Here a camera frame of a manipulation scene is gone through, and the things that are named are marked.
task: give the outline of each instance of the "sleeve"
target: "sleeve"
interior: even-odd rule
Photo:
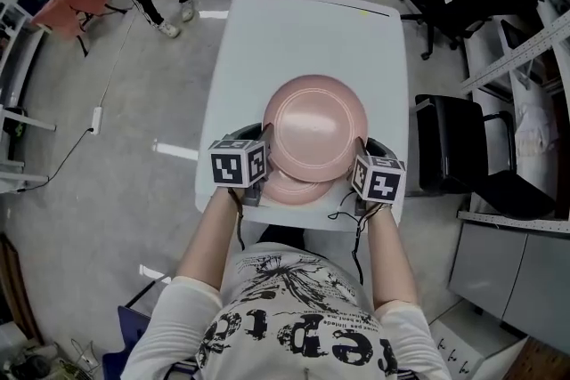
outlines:
[[[164,378],[176,362],[198,351],[222,309],[219,292],[204,282],[176,277],[162,291],[151,323],[126,362],[122,380]]]
[[[399,375],[411,371],[428,380],[451,380],[418,306],[393,301],[379,307],[375,314],[392,346]]]

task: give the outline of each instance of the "chair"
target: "chair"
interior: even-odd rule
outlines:
[[[81,44],[83,54],[88,51],[81,36],[85,33],[85,25],[94,16],[105,16],[115,12],[125,14],[127,10],[116,8],[108,4],[109,0],[49,0],[47,4],[34,16],[33,24],[44,24],[65,38],[77,38]],[[83,13],[84,19],[80,22],[77,14]]]
[[[497,14],[526,14],[536,10],[539,0],[411,0],[420,13],[403,14],[402,20],[427,23],[426,61],[434,51],[434,31],[438,28],[450,40],[454,50],[462,38],[470,38],[491,16]]]
[[[517,174],[515,130],[507,111],[483,116],[473,101],[416,96],[419,186],[431,194],[475,192],[500,214],[518,220],[542,218],[554,201]],[[507,127],[509,170],[489,175],[485,122]]]
[[[142,289],[131,301],[125,306],[120,305],[118,311],[118,324],[121,327],[121,335],[125,348],[118,353],[105,353],[102,356],[102,369],[105,380],[119,380],[126,361],[137,342],[143,337],[146,328],[151,322],[151,317],[133,311],[131,307],[141,299],[159,280],[153,280],[149,285]]]

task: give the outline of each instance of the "white sneaker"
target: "white sneaker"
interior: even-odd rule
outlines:
[[[163,20],[159,25],[159,30],[166,36],[170,38],[176,38],[180,34],[180,29],[177,26],[173,26],[167,20]]]
[[[194,17],[194,1],[187,0],[181,4],[182,8],[182,20],[188,22]]]

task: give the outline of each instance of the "stacked plates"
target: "stacked plates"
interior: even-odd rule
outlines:
[[[354,140],[366,143],[368,120],[352,90],[332,77],[307,75],[283,85],[267,105],[273,124],[273,172],[264,196],[285,205],[322,197],[354,162]]]

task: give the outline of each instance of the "white cloth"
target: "white cloth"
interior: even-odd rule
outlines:
[[[548,111],[523,103],[518,116],[521,119],[515,132],[518,157],[540,156],[554,147],[558,130]]]
[[[208,380],[381,380],[410,371],[451,379],[420,308],[392,302],[374,312],[337,266],[274,243],[237,255],[221,294],[174,278],[122,379],[164,378],[183,360]]]

